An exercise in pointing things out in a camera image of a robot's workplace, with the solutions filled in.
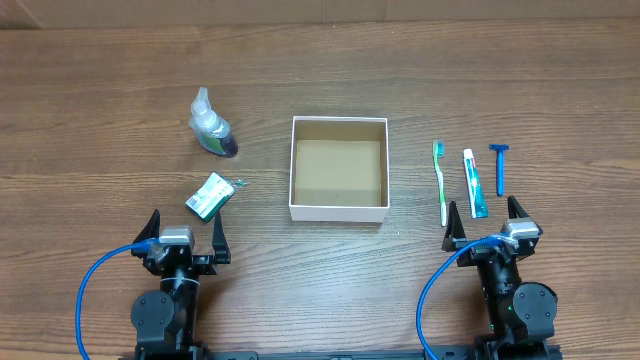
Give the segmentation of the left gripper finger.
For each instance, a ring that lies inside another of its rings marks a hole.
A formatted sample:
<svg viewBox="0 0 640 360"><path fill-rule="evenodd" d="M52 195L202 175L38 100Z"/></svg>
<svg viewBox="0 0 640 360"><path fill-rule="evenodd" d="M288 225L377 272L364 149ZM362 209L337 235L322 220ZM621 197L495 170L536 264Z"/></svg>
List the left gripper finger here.
<svg viewBox="0 0 640 360"><path fill-rule="evenodd" d="M149 239L156 239L159 237L160 232L160 211L155 209L138 236L134 239L133 243L140 243Z"/></svg>
<svg viewBox="0 0 640 360"><path fill-rule="evenodd" d="M217 211L214 215L214 226L212 233L212 248L214 251L215 263L230 263L231 253L224 234L221 214Z"/></svg>

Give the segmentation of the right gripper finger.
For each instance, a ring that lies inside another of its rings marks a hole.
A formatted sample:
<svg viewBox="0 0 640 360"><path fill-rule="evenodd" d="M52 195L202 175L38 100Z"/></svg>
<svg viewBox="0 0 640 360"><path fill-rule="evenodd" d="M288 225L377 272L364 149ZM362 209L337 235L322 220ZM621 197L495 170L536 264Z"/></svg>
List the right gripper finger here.
<svg viewBox="0 0 640 360"><path fill-rule="evenodd" d="M510 219L528 218L529 214L520 205L515 196L510 195L507 198L508 215Z"/></svg>
<svg viewBox="0 0 640 360"><path fill-rule="evenodd" d="M449 203L448 217L444 239L442 243L443 251L458 251L467 243L467 237L460 218L455 201Z"/></svg>

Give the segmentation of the white teal toothpaste tube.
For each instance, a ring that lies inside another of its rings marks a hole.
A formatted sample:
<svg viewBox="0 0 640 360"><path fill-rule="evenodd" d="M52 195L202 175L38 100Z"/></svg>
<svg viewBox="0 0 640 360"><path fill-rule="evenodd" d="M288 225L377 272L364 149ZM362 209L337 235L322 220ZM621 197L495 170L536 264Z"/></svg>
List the white teal toothpaste tube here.
<svg viewBox="0 0 640 360"><path fill-rule="evenodd" d="M489 216L489 210L477 172L475 157L470 148L463 150L463 164L466 175L471 217L474 219L487 218Z"/></svg>

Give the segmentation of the blue disposable razor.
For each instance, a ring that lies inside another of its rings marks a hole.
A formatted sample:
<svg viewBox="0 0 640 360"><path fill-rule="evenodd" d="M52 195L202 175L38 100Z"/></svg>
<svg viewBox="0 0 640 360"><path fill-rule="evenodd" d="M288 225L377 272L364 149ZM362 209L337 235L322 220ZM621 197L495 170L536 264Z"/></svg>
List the blue disposable razor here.
<svg viewBox="0 0 640 360"><path fill-rule="evenodd" d="M505 153L509 150L507 144L490 144L488 148L496 153L496 195L505 193Z"/></svg>

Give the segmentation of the green white toothbrush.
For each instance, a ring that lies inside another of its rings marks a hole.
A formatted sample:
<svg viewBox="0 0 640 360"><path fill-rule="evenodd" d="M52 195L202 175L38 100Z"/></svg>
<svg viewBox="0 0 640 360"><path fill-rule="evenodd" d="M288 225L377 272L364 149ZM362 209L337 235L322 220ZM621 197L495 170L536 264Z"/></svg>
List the green white toothbrush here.
<svg viewBox="0 0 640 360"><path fill-rule="evenodd" d="M444 144L438 139L432 143L432 155L439 192L440 223L442 227L445 227L447 224L447 205L444 192L444 176L439 165L439 159L444 156Z"/></svg>

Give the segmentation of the clear spray bottle green liquid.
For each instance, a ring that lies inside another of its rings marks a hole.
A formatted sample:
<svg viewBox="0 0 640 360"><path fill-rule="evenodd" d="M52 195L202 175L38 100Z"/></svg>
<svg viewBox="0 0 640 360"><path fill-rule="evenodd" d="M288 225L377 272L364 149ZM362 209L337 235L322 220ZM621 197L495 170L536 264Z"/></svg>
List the clear spray bottle green liquid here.
<svg viewBox="0 0 640 360"><path fill-rule="evenodd" d="M199 88L191 104L189 124L200 145L207 151L227 158L237 154L238 145L231 126L213 110L206 87Z"/></svg>

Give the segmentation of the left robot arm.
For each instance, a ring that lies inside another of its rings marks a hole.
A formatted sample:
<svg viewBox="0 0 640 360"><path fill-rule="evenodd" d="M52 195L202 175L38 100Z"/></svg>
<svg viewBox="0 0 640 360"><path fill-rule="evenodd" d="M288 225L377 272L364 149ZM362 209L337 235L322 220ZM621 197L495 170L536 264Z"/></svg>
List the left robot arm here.
<svg viewBox="0 0 640 360"><path fill-rule="evenodd" d="M210 359L207 346L195 339L197 304L202 276L231 262L219 213L213 216L211 254L195 254L195 238L187 226L160 227L155 210L132 242L131 254L160 278L157 290L140 295L132 305L136 359Z"/></svg>

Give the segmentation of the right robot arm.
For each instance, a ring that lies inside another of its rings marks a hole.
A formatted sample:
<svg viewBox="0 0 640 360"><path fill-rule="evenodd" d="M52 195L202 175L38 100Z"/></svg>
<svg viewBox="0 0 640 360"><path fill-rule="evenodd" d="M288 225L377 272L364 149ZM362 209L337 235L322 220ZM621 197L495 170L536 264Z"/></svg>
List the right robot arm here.
<svg viewBox="0 0 640 360"><path fill-rule="evenodd" d="M517 199L507 198L509 218L497 245L476 245L461 254L459 267L478 271L492 332L461 348L457 359L546 360L562 357L554 336L558 297L548 286L521 279L517 264L535 253L543 229Z"/></svg>

